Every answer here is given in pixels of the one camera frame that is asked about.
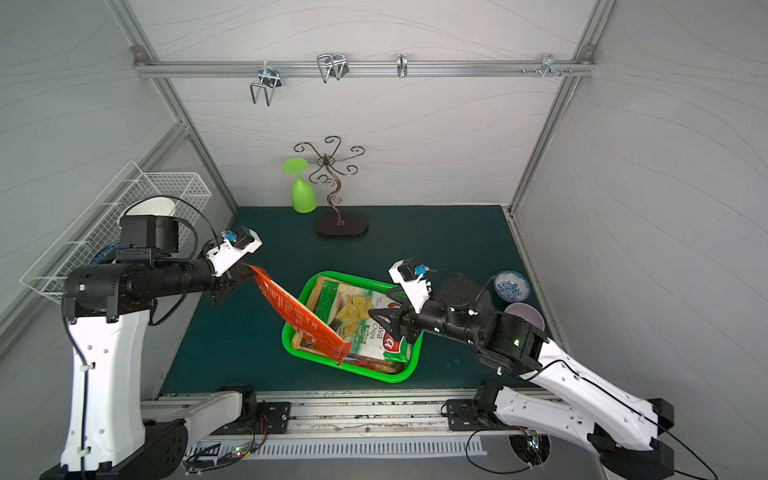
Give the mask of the green seaweed snack bag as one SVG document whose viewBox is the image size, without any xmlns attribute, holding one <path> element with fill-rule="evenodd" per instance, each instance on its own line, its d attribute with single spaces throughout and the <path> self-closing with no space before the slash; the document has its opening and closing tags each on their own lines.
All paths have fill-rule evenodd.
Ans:
<svg viewBox="0 0 768 480">
<path fill-rule="evenodd" d="M 369 315 L 371 309 L 393 308 L 394 305 L 384 293 L 325 278 L 320 284 L 314 312 L 351 344 L 350 362 L 379 363 L 399 370 L 411 360 L 412 346 L 394 340 Z"/>
</svg>

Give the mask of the orange cheddar chips bag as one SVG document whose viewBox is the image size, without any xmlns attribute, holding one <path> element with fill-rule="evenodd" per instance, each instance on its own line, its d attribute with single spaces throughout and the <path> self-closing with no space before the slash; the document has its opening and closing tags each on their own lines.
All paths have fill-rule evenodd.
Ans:
<svg viewBox="0 0 768 480">
<path fill-rule="evenodd" d="M 283 320 L 301 333 L 319 353 L 341 364 L 350 353 L 352 344 L 345 342 L 329 325 L 277 284 L 264 269 L 252 265 L 249 268 L 265 299 Z"/>
</svg>

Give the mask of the brown Kettle chips bag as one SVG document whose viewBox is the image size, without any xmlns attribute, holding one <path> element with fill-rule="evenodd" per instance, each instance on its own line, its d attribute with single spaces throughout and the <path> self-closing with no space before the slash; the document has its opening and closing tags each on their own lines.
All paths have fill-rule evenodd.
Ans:
<svg viewBox="0 0 768 480">
<path fill-rule="evenodd" d="M 393 362 L 354 355 L 347 356 L 344 359 L 344 363 L 387 375 L 400 373 L 406 366 L 403 362 Z"/>
</svg>

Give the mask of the blue Sea Salt chips bag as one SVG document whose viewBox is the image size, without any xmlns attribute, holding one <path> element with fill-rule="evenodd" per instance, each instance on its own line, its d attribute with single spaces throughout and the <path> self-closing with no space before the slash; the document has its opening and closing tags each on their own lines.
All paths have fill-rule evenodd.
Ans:
<svg viewBox="0 0 768 480">
<path fill-rule="evenodd" d="M 312 312 L 315 312 L 317 308 L 319 298 L 322 294 L 323 284 L 326 280 L 327 280 L 327 277 L 324 275 L 319 275 L 315 279 L 315 283 L 313 284 L 313 287 L 305 303 L 305 305 Z M 316 352 L 316 348 L 305 338 L 303 333 L 300 333 L 298 331 L 295 332 L 294 337 L 291 341 L 291 345 L 295 350 L 298 350 L 298 351 L 306 351 L 310 353 Z"/>
</svg>

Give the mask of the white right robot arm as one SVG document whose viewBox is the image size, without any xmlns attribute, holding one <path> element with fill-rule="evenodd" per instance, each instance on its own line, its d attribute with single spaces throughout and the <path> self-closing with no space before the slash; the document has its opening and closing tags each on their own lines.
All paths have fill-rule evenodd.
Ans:
<svg viewBox="0 0 768 480">
<path fill-rule="evenodd" d="M 430 333 L 468 346 L 497 376 L 517 377 L 552 394 L 542 400 L 485 381 L 471 402 L 451 413 L 481 429 L 514 428 L 554 436 L 595 454 L 624 479 L 667 479 L 674 451 L 660 437 L 674 425 L 673 406 L 643 399 L 601 378 L 573 359 L 543 330 L 495 308 L 486 289 L 462 276 L 434 292 L 423 273 L 395 267 L 388 296 L 405 297 L 378 320 L 396 339 Z"/>
</svg>

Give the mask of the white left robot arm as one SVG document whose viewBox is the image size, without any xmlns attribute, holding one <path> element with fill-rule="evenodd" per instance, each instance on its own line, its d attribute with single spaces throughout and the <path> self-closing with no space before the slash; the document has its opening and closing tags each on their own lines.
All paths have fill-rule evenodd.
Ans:
<svg viewBox="0 0 768 480">
<path fill-rule="evenodd" d="M 216 234 L 195 259 L 178 257 L 173 216 L 126 215 L 115 260 L 72 271 L 61 301 L 73 349 L 71 417 L 59 463 L 49 479 L 161 479 L 188 445 L 247 415 L 240 391 L 222 391 L 165 421 L 144 420 L 140 407 L 142 345 L 162 297 L 208 292 L 221 299 L 246 278 L 258 284 L 283 319 L 335 362 L 352 346 L 245 257 L 260 247 L 245 227 Z"/>
</svg>

